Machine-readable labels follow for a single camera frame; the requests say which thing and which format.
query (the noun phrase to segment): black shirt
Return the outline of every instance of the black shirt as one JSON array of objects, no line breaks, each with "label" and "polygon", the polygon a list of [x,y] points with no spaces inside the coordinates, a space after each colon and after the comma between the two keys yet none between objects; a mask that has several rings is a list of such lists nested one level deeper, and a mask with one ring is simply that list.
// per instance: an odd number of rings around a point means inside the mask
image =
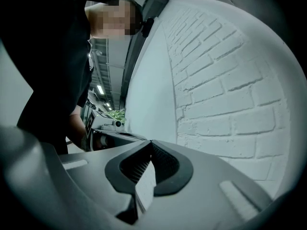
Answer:
[{"label": "black shirt", "polygon": [[18,127],[64,154],[69,115],[76,105],[84,106],[93,71],[86,1],[15,1],[15,7],[4,12],[1,37],[34,91]]}]

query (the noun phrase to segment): hair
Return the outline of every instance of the hair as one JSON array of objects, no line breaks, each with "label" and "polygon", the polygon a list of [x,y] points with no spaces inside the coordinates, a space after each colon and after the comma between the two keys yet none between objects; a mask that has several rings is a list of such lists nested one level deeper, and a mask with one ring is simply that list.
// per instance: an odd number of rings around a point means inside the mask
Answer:
[{"label": "hair", "polygon": [[[118,6],[120,0],[113,0],[109,2],[108,4],[110,6]],[[135,0],[123,0],[130,3],[131,6],[135,8],[135,23],[130,24],[130,29],[125,30],[125,35],[135,35],[137,34],[141,27],[143,22],[143,8],[141,5],[139,5]]]}]

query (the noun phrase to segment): green plant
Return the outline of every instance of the green plant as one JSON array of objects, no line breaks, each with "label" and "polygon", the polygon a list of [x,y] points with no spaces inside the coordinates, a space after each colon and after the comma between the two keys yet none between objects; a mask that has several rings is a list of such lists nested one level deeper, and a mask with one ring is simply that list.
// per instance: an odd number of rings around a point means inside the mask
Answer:
[{"label": "green plant", "polygon": [[120,121],[122,124],[124,124],[126,121],[125,110],[121,110],[121,111],[113,110],[113,111],[107,112],[107,114],[110,115],[112,118],[115,118],[116,120]]}]

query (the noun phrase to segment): grey plastic housing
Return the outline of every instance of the grey plastic housing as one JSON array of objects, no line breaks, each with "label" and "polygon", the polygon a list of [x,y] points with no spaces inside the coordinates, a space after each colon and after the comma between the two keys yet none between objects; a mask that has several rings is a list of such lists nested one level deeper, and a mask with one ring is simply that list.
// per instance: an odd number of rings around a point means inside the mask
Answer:
[{"label": "grey plastic housing", "polygon": [[[127,224],[116,215],[127,210],[131,195],[114,189],[105,166],[144,142],[58,156],[51,145],[38,142],[29,133],[1,128],[0,163],[13,195],[37,220],[53,229],[244,229],[242,219],[219,188],[223,181],[232,181],[260,211],[272,202],[257,184],[222,159],[158,141],[187,157],[193,176],[178,193],[154,197],[145,214],[134,225]],[[80,160],[87,163],[69,170],[62,165]]]}]

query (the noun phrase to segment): person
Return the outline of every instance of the person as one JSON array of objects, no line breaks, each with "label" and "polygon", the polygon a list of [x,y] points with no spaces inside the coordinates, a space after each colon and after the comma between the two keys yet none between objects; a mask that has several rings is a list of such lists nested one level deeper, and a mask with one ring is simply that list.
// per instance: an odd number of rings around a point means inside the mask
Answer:
[{"label": "person", "polygon": [[33,89],[17,126],[52,144],[58,154],[68,153],[66,136],[87,150],[80,112],[93,72],[89,40],[136,34],[142,8],[133,0],[86,8],[86,0],[16,1],[3,10],[1,38]]}]

